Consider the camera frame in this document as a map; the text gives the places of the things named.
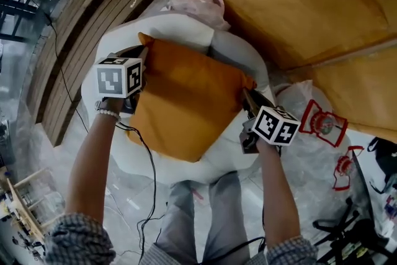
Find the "black office chair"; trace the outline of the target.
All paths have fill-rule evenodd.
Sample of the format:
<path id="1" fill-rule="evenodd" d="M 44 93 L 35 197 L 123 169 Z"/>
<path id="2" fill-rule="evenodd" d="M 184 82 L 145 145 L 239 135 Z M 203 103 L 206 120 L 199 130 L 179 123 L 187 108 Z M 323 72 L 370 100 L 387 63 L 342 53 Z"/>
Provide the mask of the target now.
<path id="1" fill-rule="evenodd" d="M 314 245 L 330 243 L 330 250 L 316 265 L 375 265 L 372 256 L 380 254 L 397 265 L 397 254 L 386 249 L 388 239 L 380 236 L 372 219 L 360 218 L 350 197 L 339 220 L 315 220 L 313 227 L 327 233 Z"/>

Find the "person's left hand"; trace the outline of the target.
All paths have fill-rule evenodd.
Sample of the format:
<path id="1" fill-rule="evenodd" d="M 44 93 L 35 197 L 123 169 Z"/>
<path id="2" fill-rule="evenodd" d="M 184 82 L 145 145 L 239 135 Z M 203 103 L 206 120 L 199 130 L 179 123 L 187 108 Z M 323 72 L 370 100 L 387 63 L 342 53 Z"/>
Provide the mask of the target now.
<path id="1" fill-rule="evenodd" d="M 99 104 L 99 109 L 108 110 L 117 115 L 120 114 L 124 104 L 124 99 L 116 97 L 107 97 Z"/>

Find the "large brown cardboard sheet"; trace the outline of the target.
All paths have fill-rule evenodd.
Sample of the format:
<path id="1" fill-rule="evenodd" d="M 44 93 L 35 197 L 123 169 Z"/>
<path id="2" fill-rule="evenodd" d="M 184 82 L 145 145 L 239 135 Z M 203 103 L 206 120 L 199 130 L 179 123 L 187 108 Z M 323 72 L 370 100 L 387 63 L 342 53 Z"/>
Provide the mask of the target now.
<path id="1" fill-rule="evenodd" d="M 397 143 L 397 0 L 224 0 L 226 20 L 350 128 Z"/>

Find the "white low bench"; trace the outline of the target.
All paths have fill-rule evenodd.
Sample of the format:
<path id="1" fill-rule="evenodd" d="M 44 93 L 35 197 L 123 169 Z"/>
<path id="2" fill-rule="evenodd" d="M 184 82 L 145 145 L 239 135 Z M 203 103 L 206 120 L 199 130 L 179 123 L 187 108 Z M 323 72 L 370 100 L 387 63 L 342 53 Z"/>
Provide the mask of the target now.
<path id="1" fill-rule="evenodd" d="M 368 145 L 375 136 L 351 129 L 347 130 L 347 136 L 352 145 L 358 145 L 364 148 L 363 152 L 358 156 L 358 162 L 368 188 L 375 218 L 375 228 L 382 236 L 397 241 L 397 225 L 389 219 L 384 209 L 388 196 L 386 194 L 378 194 L 371 187 L 373 185 L 380 191 L 385 185 L 385 173 L 376 161 L 375 152 L 367 151 Z"/>

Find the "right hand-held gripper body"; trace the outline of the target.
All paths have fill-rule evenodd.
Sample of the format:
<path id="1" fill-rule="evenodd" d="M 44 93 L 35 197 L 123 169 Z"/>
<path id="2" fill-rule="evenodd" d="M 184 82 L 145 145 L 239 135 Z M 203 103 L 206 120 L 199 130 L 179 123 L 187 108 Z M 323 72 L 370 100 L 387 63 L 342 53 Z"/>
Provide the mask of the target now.
<path id="1" fill-rule="evenodd" d="M 301 122 L 292 114 L 271 107 L 262 106 L 257 115 L 243 123 L 240 134 L 241 148 L 244 154 L 258 153 L 256 143 L 259 139 L 274 146 L 289 146 Z"/>

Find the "white beanbag chair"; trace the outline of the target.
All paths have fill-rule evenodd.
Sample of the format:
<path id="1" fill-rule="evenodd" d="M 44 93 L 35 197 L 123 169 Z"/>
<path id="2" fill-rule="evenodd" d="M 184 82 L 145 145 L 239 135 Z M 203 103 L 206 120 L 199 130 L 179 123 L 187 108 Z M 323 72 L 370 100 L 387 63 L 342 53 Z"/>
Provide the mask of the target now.
<path id="1" fill-rule="evenodd" d="M 203 54 L 214 53 L 216 60 L 236 66 L 253 77 L 257 90 L 274 100 L 265 62 L 251 44 L 176 11 L 159 12 L 110 29 L 95 49 L 94 59 L 98 61 L 110 53 L 139 45 L 139 32 Z M 256 154 L 245 155 L 241 149 L 239 134 L 246 119 L 245 112 L 240 112 L 196 163 L 180 161 L 154 150 L 146 151 L 140 142 L 130 141 L 126 131 L 119 128 L 115 130 L 110 153 L 126 173 L 156 177 L 163 184 L 183 180 L 209 184 L 230 171 L 250 171 L 260 166 Z"/>

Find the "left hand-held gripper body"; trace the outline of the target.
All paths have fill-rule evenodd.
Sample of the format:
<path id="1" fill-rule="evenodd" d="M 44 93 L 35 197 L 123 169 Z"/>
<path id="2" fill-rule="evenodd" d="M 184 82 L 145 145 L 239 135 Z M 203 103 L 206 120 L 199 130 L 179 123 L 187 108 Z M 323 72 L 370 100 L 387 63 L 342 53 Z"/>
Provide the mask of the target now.
<path id="1" fill-rule="evenodd" d="M 103 58 L 94 65 L 97 96 L 123 99 L 121 113 L 134 114 L 138 104 L 136 95 L 143 85 L 142 74 L 141 58 Z"/>

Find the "grey trousers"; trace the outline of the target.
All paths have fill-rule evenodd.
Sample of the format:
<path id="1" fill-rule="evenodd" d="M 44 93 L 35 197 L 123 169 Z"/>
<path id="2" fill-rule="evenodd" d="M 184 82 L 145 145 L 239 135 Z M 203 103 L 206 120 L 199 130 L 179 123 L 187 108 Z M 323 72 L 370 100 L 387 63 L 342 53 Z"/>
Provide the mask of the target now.
<path id="1" fill-rule="evenodd" d="M 212 220 L 203 260 L 218 258 L 248 241 L 241 205 L 241 185 L 236 171 L 210 184 Z M 162 231 L 154 247 L 183 265 L 197 262 L 194 234 L 192 183 L 182 181 L 171 186 Z"/>

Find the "person's left forearm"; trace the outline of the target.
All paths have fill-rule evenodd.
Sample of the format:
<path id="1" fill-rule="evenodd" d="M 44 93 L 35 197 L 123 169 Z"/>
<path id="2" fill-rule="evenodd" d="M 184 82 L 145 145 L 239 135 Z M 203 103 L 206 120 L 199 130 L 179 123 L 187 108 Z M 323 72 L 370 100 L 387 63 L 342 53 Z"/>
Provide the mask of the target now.
<path id="1" fill-rule="evenodd" d="M 102 223 L 110 149 L 117 119 L 97 114 L 74 161 L 65 213 L 82 213 Z"/>

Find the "grey plaid shirt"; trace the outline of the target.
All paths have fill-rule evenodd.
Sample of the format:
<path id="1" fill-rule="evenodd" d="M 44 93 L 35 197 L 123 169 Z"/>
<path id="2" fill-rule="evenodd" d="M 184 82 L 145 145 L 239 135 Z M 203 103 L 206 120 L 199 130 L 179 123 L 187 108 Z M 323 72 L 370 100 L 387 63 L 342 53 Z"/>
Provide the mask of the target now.
<path id="1" fill-rule="evenodd" d="M 83 213 L 60 217 L 45 240 L 47 265 L 110 265 L 116 252 L 102 224 Z M 299 236 L 289 239 L 266 253 L 260 252 L 242 264 L 232 255 L 225 265 L 316 265 L 318 249 Z M 202 265 L 223 265 L 206 261 Z"/>

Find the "dark wooden slat platform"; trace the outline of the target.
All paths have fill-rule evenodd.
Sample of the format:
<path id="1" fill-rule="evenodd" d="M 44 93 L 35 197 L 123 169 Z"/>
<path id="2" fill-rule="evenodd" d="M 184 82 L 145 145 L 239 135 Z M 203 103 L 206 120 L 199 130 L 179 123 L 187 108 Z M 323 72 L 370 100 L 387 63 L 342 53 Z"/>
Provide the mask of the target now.
<path id="1" fill-rule="evenodd" d="M 61 0 L 27 93 L 27 107 L 52 146 L 58 146 L 81 100 L 94 51 L 110 29 L 138 18 L 153 0 Z"/>

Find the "light wooden rack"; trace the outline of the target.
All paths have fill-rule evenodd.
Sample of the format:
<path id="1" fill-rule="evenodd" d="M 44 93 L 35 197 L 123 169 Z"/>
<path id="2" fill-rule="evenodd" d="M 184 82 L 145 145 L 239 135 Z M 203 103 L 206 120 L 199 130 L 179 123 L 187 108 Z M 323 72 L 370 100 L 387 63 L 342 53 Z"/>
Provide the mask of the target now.
<path id="1" fill-rule="evenodd" d="M 0 168 L 0 192 L 3 191 L 6 196 L 6 209 L 8 214 L 14 214 L 16 220 L 20 222 L 24 228 L 29 232 L 29 236 L 40 243 L 45 242 L 46 233 L 53 223 L 60 218 L 64 213 L 56 215 L 51 220 L 40 223 L 32 211 L 45 199 L 42 197 L 36 203 L 27 205 L 20 194 L 20 189 L 27 187 L 34 179 L 40 177 L 41 174 L 47 172 L 48 168 L 42 168 L 31 175 L 25 177 L 23 180 L 13 184 L 11 181 L 11 174 L 6 167 Z"/>

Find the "orange pillow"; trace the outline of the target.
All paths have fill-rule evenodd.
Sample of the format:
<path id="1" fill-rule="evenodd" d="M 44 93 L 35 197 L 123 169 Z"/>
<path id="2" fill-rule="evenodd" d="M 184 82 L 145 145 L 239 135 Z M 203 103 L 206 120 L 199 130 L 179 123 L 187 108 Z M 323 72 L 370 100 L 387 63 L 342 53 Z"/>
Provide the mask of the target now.
<path id="1" fill-rule="evenodd" d="M 243 90 L 257 84 L 240 69 L 189 47 L 142 32 L 138 39 L 148 49 L 146 85 L 128 124 L 151 150 L 197 162 L 241 111 Z"/>

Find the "person's right forearm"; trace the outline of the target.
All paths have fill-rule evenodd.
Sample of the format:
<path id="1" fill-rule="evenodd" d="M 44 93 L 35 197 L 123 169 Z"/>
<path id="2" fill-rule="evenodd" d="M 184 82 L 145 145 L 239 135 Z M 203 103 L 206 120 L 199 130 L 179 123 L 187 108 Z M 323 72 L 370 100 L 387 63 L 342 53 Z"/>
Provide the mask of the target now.
<path id="1" fill-rule="evenodd" d="M 278 151 L 262 139 L 256 146 L 262 165 L 264 231 L 267 246 L 273 248 L 301 235 L 300 220 Z"/>

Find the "black backpack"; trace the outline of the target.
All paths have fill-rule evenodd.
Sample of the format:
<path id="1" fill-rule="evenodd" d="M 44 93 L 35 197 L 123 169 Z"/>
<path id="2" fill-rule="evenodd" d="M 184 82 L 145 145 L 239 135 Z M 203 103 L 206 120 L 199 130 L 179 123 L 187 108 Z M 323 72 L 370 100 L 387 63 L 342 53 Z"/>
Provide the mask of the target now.
<path id="1" fill-rule="evenodd" d="M 368 152 L 375 152 L 375 160 L 385 174 L 385 183 L 397 174 L 397 143 L 375 137 L 367 147 Z"/>

